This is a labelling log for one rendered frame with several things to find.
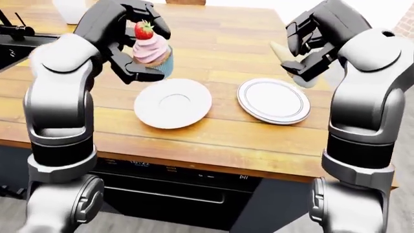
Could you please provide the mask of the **white plate with dark rings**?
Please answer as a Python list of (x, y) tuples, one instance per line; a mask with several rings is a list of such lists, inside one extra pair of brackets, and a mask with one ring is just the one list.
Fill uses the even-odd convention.
[(311, 103), (305, 93), (285, 81), (256, 78), (242, 83), (237, 100), (243, 110), (269, 124), (291, 125), (304, 121)]

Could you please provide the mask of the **black sink faucet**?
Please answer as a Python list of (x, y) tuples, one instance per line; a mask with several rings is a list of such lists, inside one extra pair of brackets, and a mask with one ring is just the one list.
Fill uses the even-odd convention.
[(12, 25), (8, 18), (0, 10), (0, 34), (9, 35), (13, 40), (23, 41), (25, 36), (34, 36), (35, 30), (32, 27), (25, 25), (19, 14), (15, 13), (16, 17), (20, 20), (22, 25)]

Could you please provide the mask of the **black dishwasher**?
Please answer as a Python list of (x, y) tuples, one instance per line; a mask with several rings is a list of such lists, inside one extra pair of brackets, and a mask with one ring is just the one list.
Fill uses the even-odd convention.
[(99, 158), (108, 211), (125, 216), (230, 230), (261, 178)]

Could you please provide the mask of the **white vase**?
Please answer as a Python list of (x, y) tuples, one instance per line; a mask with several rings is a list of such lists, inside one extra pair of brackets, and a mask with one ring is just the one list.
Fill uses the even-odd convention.
[(97, 0), (52, 0), (52, 4), (68, 25), (77, 25)]

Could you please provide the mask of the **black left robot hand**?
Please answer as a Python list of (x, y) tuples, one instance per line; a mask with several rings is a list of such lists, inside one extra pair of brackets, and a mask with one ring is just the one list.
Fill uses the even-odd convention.
[(153, 3), (144, 0), (98, 0), (81, 18), (74, 33), (91, 42), (100, 52), (102, 61), (109, 62), (114, 73), (125, 83), (156, 82), (165, 78), (162, 71), (137, 64), (126, 53), (124, 46), (133, 46), (132, 30), (126, 21), (146, 20), (154, 31), (165, 39), (171, 30)]

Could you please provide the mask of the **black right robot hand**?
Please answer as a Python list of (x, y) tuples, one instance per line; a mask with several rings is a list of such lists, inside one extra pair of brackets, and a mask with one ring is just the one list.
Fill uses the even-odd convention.
[(291, 54), (306, 57), (284, 61), (281, 66), (300, 81), (312, 81), (337, 59), (346, 42), (371, 28), (360, 13), (342, 0), (324, 0), (286, 26)]

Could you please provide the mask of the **cream ice cream cone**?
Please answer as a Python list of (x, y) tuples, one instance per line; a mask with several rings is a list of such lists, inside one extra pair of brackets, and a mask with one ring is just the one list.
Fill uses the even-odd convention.
[[(282, 46), (274, 41), (269, 42), (270, 48), (277, 56), (278, 60), (283, 63), (284, 61), (301, 61), (305, 58), (305, 56), (299, 55), (294, 57), (291, 53), (289, 48)], [(299, 85), (300, 87), (304, 87), (306, 89), (310, 89), (314, 87), (319, 79), (319, 77), (313, 78), (311, 81), (305, 81), (303, 78), (293, 75), (292, 73), (287, 72), (287, 74), (293, 79), (293, 81)]]

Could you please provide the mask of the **plain white plate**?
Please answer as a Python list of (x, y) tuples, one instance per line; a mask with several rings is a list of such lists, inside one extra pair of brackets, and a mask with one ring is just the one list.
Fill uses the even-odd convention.
[(144, 124), (159, 129), (178, 129), (204, 118), (212, 107), (209, 90), (190, 79), (159, 81), (143, 89), (134, 110)]

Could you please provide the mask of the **pink strawberry cupcake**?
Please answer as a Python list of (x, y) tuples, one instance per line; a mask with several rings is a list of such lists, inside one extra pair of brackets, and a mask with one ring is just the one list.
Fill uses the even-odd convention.
[(165, 78), (168, 78), (173, 72), (173, 50), (168, 40), (157, 34), (153, 28), (148, 21), (136, 23), (133, 59), (135, 63), (162, 71)]

